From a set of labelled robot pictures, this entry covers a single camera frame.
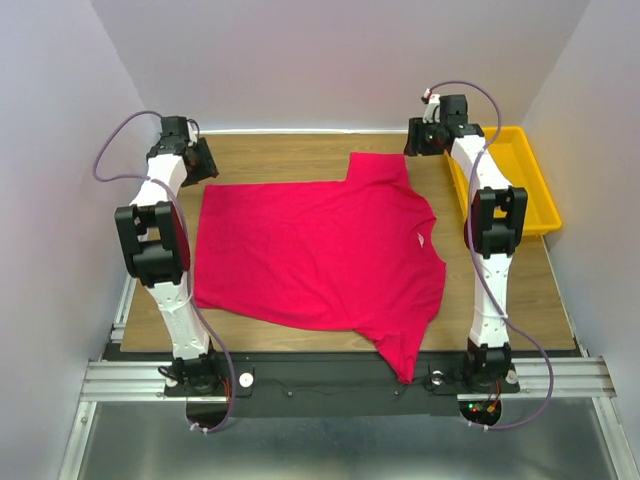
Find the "yellow plastic tray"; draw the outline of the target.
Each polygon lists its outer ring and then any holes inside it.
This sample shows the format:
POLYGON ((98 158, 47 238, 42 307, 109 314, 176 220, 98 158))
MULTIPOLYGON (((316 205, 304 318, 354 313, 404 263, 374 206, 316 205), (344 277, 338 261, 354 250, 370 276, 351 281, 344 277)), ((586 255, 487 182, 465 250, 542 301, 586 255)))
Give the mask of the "yellow plastic tray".
POLYGON ((527 191, 523 235, 538 236, 559 230, 562 220, 524 130, 503 126, 489 152, 505 178, 527 191))

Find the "pink red t shirt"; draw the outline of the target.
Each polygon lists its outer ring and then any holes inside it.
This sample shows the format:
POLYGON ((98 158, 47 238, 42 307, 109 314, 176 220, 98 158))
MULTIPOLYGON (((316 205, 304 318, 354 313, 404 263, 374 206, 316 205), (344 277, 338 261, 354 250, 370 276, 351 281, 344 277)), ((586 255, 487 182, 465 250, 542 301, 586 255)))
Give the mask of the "pink red t shirt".
POLYGON ((210 185, 195 300, 291 328, 353 331, 407 384, 444 294, 435 224, 401 154, 352 153, 341 181, 210 185))

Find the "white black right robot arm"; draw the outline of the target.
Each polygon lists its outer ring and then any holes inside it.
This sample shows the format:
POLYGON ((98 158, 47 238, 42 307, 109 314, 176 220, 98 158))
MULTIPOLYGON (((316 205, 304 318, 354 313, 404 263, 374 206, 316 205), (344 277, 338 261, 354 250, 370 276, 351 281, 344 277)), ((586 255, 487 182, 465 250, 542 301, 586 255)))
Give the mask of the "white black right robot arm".
POLYGON ((460 378, 466 387, 482 390, 506 377, 511 367, 508 277, 523 236, 528 194, 513 186, 499 169, 482 128, 468 120, 465 96, 440 96, 427 90, 422 102, 424 114, 409 120, 404 153, 446 153, 467 180, 464 239, 475 270, 475 287, 460 378))

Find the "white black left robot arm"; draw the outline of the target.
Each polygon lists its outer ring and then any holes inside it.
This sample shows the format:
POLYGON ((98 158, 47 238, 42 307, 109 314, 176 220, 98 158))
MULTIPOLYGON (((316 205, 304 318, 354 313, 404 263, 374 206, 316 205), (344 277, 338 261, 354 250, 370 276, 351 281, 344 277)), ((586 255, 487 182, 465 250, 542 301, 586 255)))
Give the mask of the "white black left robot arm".
POLYGON ((166 116, 160 126, 146 155, 146 178, 114 219, 127 271, 154 299, 171 339, 171 365, 159 369, 167 388, 206 396, 221 386, 223 371, 192 302, 188 229, 175 200, 181 188, 218 171, 194 121, 166 116))

